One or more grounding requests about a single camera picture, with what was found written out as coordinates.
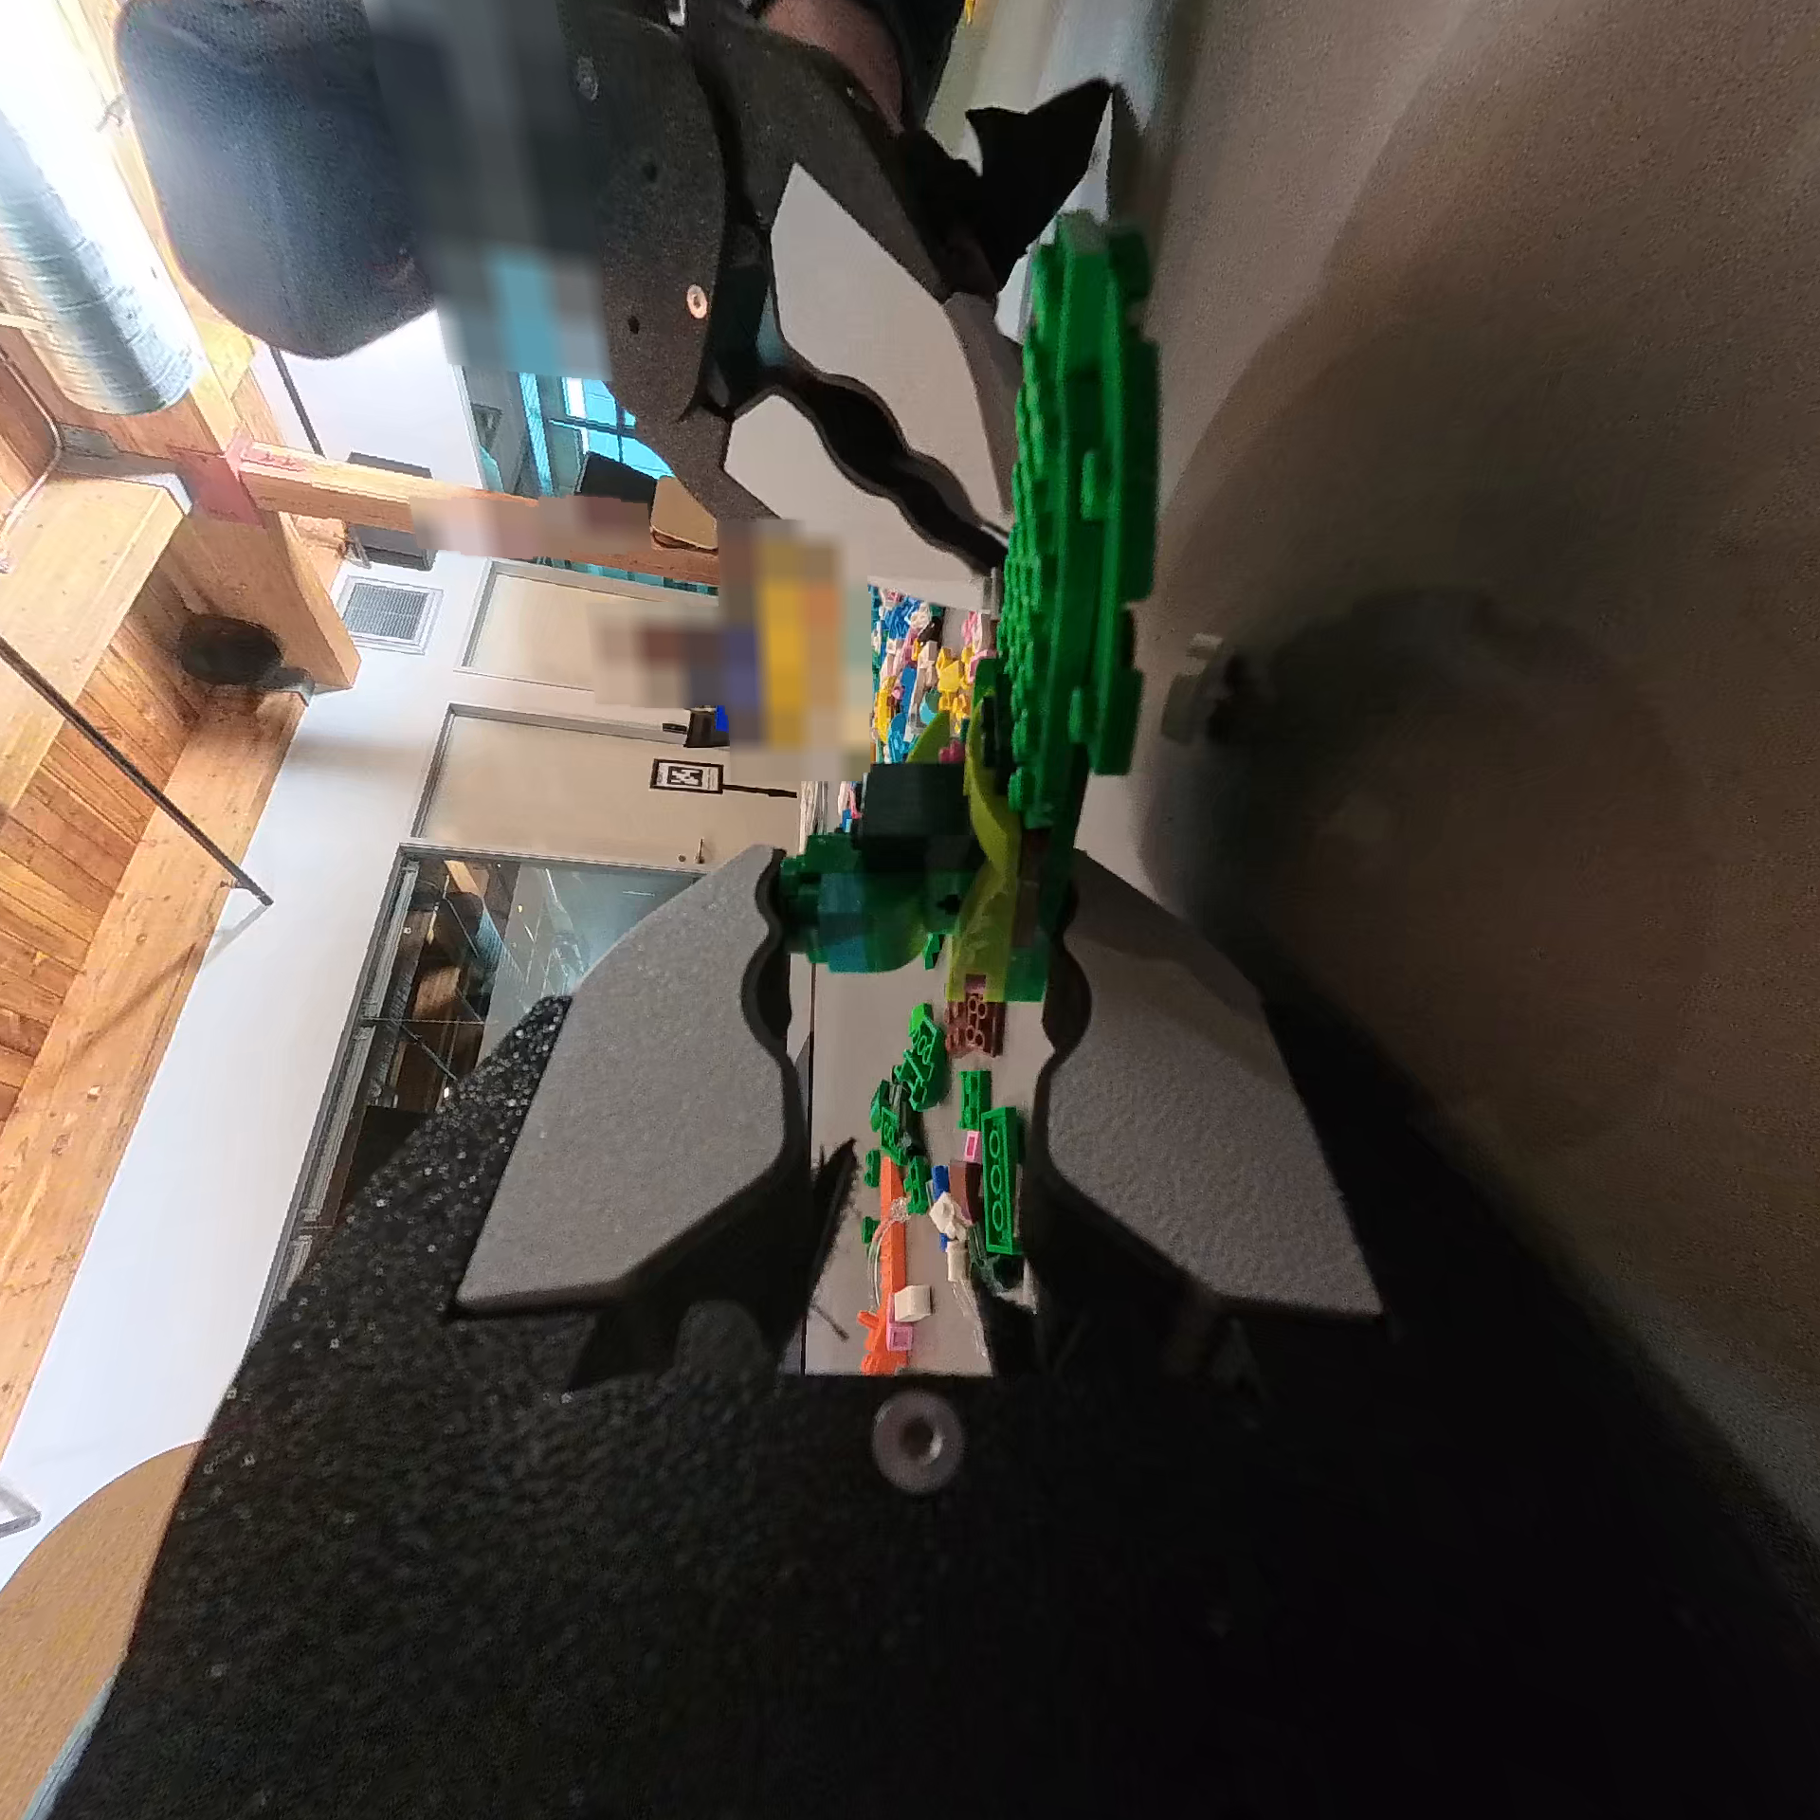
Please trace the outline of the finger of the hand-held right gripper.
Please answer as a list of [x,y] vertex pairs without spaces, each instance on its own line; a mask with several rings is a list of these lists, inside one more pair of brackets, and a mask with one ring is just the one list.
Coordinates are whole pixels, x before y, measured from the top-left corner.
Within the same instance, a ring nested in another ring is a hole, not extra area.
[[804,165],[772,221],[772,269],[785,347],[873,399],[901,450],[1007,533],[1020,348],[994,306],[939,300]]
[[764,509],[833,545],[849,575],[988,575],[1006,538],[963,483],[881,427],[882,467],[842,453],[809,403],[769,385],[733,419],[722,473]]

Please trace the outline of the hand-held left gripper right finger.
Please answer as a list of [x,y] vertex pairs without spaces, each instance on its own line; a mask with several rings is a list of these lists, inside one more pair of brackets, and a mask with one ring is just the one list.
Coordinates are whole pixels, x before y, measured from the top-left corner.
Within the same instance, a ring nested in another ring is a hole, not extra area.
[[1027,1124],[1033,1357],[1176,1376],[1235,1315],[1365,1328],[1383,1297],[1263,999],[1115,871],[1077,871]]

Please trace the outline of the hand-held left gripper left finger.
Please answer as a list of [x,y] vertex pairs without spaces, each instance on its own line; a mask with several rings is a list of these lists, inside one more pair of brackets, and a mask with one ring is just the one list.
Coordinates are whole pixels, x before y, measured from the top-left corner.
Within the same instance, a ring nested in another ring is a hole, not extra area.
[[797,1073],[778,909],[754,844],[659,903],[574,989],[458,1306],[729,1297],[797,1212]]

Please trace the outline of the green lego baseplate build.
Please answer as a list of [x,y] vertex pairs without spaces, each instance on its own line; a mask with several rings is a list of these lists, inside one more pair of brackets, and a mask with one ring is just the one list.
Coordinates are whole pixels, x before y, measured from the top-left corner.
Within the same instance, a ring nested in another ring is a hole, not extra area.
[[947,999],[1038,1003],[1086,786],[1129,768],[1154,586],[1158,350],[1145,236],[1059,218],[1032,269],[997,656],[963,764],[873,762],[836,829],[781,864],[794,951],[839,973],[947,960]]

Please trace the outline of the pile of green lego pieces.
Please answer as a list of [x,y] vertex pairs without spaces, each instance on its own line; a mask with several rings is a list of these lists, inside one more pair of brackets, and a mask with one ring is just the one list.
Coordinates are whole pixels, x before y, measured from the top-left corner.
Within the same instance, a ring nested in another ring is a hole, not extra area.
[[[872,1095],[873,1146],[862,1154],[862,1177],[867,1185],[878,1188],[869,1178],[869,1153],[878,1147],[891,1151],[904,1165],[913,1156],[923,1159],[923,1218],[937,1196],[952,1193],[972,1221],[964,1242],[949,1243],[937,1230],[947,1276],[963,1282],[974,1268],[1020,1256],[1017,1201],[1026,1163],[1026,1123],[1019,1107],[997,1100],[992,1073],[986,1065],[974,1063],[954,1073],[952,1062],[946,1027],[934,1009],[914,1004],[907,1021],[901,1058]],[[942,1163],[926,1138],[926,1113],[940,1102],[952,1084],[961,1094],[955,1126],[963,1156]]]

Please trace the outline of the pile of pastel lego pieces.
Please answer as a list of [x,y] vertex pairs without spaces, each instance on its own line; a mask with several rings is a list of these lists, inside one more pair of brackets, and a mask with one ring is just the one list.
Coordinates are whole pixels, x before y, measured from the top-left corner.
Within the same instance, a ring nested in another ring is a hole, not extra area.
[[981,663],[997,617],[872,586],[872,755],[963,764]]

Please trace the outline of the white curved lego brick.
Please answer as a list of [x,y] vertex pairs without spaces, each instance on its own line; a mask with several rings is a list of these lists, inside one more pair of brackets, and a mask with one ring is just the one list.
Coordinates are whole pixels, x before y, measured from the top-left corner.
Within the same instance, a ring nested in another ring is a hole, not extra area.
[[1205,737],[1222,701],[1244,679],[1244,656],[1215,633],[1196,633],[1182,669],[1169,682],[1159,733],[1189,746]]

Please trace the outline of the person's right hand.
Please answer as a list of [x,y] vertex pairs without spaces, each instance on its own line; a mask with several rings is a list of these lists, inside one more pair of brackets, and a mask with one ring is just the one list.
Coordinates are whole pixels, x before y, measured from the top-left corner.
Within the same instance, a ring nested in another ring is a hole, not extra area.
[[773,2],[765,22],[773,33],[834,57],[872,97],[881,114],[904,127],[904,74],[891,31],[858,2]]

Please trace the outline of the dark blue garment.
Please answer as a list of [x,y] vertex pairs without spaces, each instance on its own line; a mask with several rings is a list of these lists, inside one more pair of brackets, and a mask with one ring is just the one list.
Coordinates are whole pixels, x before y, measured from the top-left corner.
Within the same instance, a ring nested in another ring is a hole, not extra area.
[[285,352],[355,352],[433,309],[360,2],[134,2],[128,114],[176,260]]

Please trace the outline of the wooden beam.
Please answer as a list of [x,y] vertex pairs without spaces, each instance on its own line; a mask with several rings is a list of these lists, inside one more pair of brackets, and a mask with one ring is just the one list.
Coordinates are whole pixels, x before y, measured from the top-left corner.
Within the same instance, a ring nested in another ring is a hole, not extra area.
[[485,491],[246,437],[215,453],[180,445],[170,462],[208,516],[241,525],[289,514],[405,533],[431,553],[591,562],[680,585],[722,578],[716,553],[663,545],[649,506],[605,496]]

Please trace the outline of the black metal rod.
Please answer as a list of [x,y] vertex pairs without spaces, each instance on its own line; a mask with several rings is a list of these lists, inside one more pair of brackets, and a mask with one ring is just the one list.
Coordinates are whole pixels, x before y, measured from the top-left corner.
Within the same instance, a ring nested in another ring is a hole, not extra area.
[[185,809],[180,809],[167,792],[155,785],[107,734],[68,698],[56,685],[39,671],[9,637],[2,637],[2,661],[23,679],[28,691],[48,709],[75,728],[81,738],[91,746],[105,762],[117,768],[123,780],[134,786],[170,822],[182,832],[212,864],[222,871],[239,893],[251,894],[263,908],[274,906],[272,893],[254,879],[241,861],[215,842],[202,825],[197,825]]

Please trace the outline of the black ceiling dome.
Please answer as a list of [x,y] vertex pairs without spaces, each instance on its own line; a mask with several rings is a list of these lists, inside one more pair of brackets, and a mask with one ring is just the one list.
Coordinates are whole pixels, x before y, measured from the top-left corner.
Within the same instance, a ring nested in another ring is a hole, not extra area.
[[211,688],[315,696],[310,671],[291,665],[280,638],[256,622],[191,613],[173,653],[187,675]]

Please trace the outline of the round wooden board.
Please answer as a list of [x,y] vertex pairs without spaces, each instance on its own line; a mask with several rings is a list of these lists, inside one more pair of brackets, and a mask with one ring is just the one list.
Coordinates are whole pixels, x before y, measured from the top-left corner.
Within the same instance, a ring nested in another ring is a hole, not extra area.
[[2,1816],[30,1816],[123,1660],[197,1443],[120,1472],[50,1527],[2,1594]]

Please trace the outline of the white wall vent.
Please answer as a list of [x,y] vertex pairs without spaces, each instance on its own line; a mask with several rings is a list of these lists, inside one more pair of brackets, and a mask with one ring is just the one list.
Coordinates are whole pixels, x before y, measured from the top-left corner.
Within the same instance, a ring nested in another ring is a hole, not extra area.
[[422,652],[440,613],[431,585],[354,575],[339,586],[341,622],[357,645]]

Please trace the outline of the metal air duct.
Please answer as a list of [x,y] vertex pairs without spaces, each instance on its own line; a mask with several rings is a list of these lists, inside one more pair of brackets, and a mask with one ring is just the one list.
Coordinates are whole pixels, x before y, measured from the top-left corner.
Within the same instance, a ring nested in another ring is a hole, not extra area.
[[77,123],[2,114],[2,292],[5,314],[85,412],[170,409],[206,366],[121,174]]

